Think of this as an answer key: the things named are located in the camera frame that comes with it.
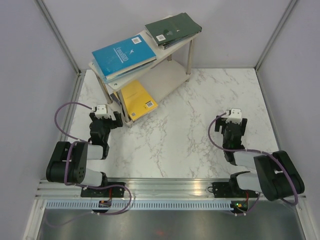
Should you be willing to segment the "dark blue Wuthering Heights book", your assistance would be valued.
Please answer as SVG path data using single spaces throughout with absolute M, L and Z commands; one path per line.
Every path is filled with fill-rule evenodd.
M 157 46 L 162 50 L 166 50 L 167 48 L 196 35 L 194 33 L 194 34 L 178 37 L 178 36 L 174 36 L 174 32 L 172 31 L 167 31 L 164 34 L 160 34 L 160 35 L 152 35 L 148 30 L 146 30 L 146 33 L 149 37 L 153 39 L 153 41 L 157 44 Z

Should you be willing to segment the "pale green book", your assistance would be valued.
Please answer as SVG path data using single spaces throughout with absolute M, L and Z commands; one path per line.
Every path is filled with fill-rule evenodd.
M 115 80 L 115 79 L 117 79 L 117 78 L 120 78 L 120 77 L 123 77 L 123 76 L 125 76 L 125 75 L 127 75 L 127 74 L 131 74 L 131 73 L 133 73 L 133 72 L 135 72 L 135 71 L 139 71 L 140 69 L 143 69 L 143 68 L 145 68 L 145 67 L 148 67 L 149 65 L 151 65 L 151 64 L 152 64 L 153 62 L 155 62 L 155 61 L 156 61 L 156 60 L 152 60 L 152 61 L 150 61 L 150 62 L 147 62 L 147 63 L 145 63 L 145 64 L 142 64 L 141 66 L 137 66 L 137 67 L 135 67 L 135 68 L 133 68 L 133 69 L 131 69 L 131 70 L 128 70 L 128 71 L 126 71 L 126 72 L 124 72 L 124 73 L 118 74 L 118 75 L 116 75 L 116 76 L 108 79 L 108 81 L 113 81 L 113 80 Z

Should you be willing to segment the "light blue cat book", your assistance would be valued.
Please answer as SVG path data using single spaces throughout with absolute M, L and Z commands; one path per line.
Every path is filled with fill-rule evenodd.
M 98 63 L 97 63 L 94 59 L 93 59 L 91 62 L 89 62 L 88 66 L 91 68 L 91 70 L 94 71 L 95 74 L 98 75 L 98 77 L 99 77 L 105 84 L 111 83 L 112 81 L 115 81 L 115 80 L 121 78 L 121 77 L 118 77 L 118 78 L 116 78 L 116 79 L 114 79 L 114 80 L 111 80 L 111 81 L 108 80 L 107 77 L 103 74 L 103 72 L 102 72 L 102 70 L 100 69 L 100 67 L 98 66 Z

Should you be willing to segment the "bright blue book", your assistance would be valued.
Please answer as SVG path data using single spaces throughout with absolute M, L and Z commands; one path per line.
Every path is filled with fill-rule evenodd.
M 111 81 L 157 59 L 156 54 L 138 34 L 92 52 L 102 76 Z

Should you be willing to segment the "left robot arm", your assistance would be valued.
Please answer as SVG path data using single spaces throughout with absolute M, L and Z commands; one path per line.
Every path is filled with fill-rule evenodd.
M 122 114 L 117 111 L 111 115 L 91 112 L 89 117 L 88 141 L 57 142 L 46 168 L 46 179 L 67 186 L 91 187 L 96 196 L 103 198 L 110 190 L 108 177 L 104 172 L 89 169 L 87 162 L 107 158 L 111 130 L 123 126 Z

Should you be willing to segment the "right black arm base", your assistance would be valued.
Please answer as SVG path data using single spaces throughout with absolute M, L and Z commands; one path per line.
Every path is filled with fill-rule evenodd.
M 240 189 L 237 185 L 232 185 L 229 182 L 212 182 L 206 190 L 212 193 L 215 198 L 257 198 L 258 194 L 252 190 Z

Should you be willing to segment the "dark green book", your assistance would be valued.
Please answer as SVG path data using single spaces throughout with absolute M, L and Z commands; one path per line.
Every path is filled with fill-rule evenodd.
M 158 46 L 167 45 L 202 31 L 202 27 L 186 12 L 148 23 L 145 29 Z

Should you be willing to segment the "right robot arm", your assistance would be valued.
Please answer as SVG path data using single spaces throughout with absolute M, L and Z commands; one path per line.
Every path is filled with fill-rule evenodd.
M 223 151 L 224 158 L 234 166 L 254 169 L 256 173 L 245 171 L 230 176 L 228 191 L 240 197 L 250 190 L 262 193 L 267 200 L 281 200 L 291 206 L 299 202 L 305 184 L 290 156 L 284 150 L 272 153 L 245 148 L 242 144 L 248 120 L 241 118 L 232 122 L 224 112 L 210 123 L 207 134 L 211 143 Z

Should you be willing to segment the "black book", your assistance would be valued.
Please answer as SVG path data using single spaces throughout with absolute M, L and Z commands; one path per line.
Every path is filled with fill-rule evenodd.
M 110 103 L 110 108 L 113 111 L 120 111 L 122 109 L 122 104 L 120 102 L 120 100 L 118 99 L 117 93 L 111 93 L 110 94 L 112 103 Z

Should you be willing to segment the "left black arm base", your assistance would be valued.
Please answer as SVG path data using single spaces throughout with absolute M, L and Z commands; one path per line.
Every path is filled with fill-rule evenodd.
M 108 182 L 107 186 L 113 186 L 113 185 L 121 185 L 125 186 L 126 184 L 124 182 Z M 80 196 L 82 198 L 122 198 L 124 196 L 124 188 L 119 186 L 113 186 L 108 189 L 82 189 Z

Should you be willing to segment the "yellow book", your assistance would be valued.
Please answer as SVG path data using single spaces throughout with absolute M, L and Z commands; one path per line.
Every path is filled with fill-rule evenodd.
M 133 122 L 141 119 L 158 107 L 157 102 L 138 80 L 121 89 L 128 115 Z

